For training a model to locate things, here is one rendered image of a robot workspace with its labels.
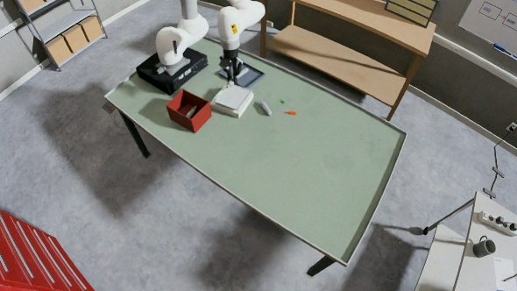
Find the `red open box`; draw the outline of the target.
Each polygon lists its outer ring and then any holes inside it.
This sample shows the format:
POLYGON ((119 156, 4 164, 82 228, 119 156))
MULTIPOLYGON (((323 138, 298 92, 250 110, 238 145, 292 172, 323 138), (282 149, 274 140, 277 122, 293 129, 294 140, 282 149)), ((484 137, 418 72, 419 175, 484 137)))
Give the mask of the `red open box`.
POLYGON ((212 117, 209 101, 183 89, 166 105, 169 117, 175 123, 196 134, 201 127, 212 117), (196 108, 195 114, 186 117, 190 110, 196 108), (203 108, 202 108, 203 107, 203 108), (185 116, 184 116, 185 115, 185 116))

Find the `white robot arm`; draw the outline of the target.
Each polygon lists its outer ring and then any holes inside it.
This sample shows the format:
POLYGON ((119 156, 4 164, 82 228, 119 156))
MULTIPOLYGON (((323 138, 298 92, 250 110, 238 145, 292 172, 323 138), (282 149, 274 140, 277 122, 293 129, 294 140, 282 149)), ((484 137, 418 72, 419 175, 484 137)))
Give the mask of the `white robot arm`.
MULTIPOLYGON (((265 7, 262 3, 254 3, 251 0, 227 1, 232 7, 224 7, 219 11, 217 27, 221 47, 225 50, 234 50, 239 47, 239 34, 264 16, 265 7)), ((181 14, 177 30, 165 27, 157 34, 156 47, 161 62, 155 67, 158 68, 159 74, 166 72, 170 76, 174 75, 190 63, 190 59, 184 58, 182 53, 187 47, 202 39, 209 29, 206 19, 199 13, 197 16, 197 0, 181 0, 181 14)), ((227 57, 222 58, 219 63, 219 66, 225 69, 232 65, 231 58, 227 57)))

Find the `grey gas cylinder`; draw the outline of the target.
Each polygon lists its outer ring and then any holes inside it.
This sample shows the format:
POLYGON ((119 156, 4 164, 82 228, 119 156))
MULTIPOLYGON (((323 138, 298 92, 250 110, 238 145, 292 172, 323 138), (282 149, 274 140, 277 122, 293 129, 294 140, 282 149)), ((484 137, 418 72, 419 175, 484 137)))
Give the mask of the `grey gas cylinder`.
POLYGON ((246 67, 245 69, 243 69, 241 71, 241 74, 239 75, 239 77, 241 77, 242 75, 244 75, 245 73, 247 73, 249 71, 249 69, 246 67))
POLYGON ((228 81, 228 83, 227 83, 228 86, 226 88, 231 87, 233 84, 234 84, 234 78, 232 76, 232 78, 228 81))

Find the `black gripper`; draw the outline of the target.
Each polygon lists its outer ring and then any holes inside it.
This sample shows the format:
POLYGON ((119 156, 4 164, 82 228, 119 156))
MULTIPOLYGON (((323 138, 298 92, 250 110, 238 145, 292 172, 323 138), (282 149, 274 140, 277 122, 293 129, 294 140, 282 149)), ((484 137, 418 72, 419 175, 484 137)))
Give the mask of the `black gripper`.
MULTIPOLYGON (((244 61, 240 60, 239 57, 238 57, 238 48, 236 48, 234 50, 224 50, 223 49, 223 54, 219 57, 219 59, 221 60, 222 58, 224 58, 224 56, 227 57, 227 58, 231 58, 231 62, 233 63, 232 68, 233 68, 233 74, 234 74, 233 75, 234 85, 236 85, 237 84, 237 78, 236 77, 238 75, 240 75, 241 68, 242 68, 242 63, 244 61), (237 61, 238 61, 238 65, 237 65, 237 61)), ((226 74, 228 75, 228 81, 229 81, 231 79, 230 67, 229 67, 229 69, 223 68, 223 71, 226 72, 226 74)))

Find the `white digital scale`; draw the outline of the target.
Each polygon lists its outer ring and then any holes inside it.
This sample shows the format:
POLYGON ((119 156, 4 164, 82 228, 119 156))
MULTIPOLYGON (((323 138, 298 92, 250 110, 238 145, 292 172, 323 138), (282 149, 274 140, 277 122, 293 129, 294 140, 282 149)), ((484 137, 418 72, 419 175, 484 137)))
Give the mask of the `white digital scale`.
POLYGON ((252 90, 232 85, 219 91, 210 103, 210 108, 240 118, 253 98, 252 90), (232 110, 233 109, 233 110, 232 110))

